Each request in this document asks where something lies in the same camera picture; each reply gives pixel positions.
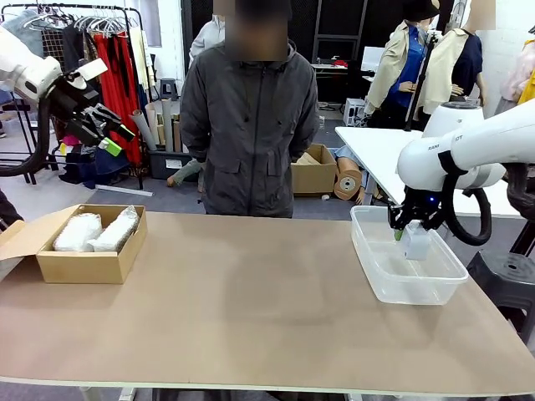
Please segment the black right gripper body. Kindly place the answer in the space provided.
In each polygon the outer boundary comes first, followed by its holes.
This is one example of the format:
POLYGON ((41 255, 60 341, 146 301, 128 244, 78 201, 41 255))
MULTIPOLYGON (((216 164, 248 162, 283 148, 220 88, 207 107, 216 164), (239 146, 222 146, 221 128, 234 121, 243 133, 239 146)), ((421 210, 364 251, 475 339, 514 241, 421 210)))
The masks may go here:
POLYGON ((441 193, 415 190, 406 186, 405 198, 400 205, 388 206, 388 222, 429 221, 440 209, 441 193))

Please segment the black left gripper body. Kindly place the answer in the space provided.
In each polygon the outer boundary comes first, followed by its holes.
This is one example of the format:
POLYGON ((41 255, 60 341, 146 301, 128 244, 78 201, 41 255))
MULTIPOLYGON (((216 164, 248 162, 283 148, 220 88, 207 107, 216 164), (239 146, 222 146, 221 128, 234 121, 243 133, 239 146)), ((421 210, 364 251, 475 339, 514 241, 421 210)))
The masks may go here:
POLYGON ((87 146, 98 146, 104 138, 92 89, 78 89, 64 75, 49 90, 50 112, 63 122, 65 134, 87 146))

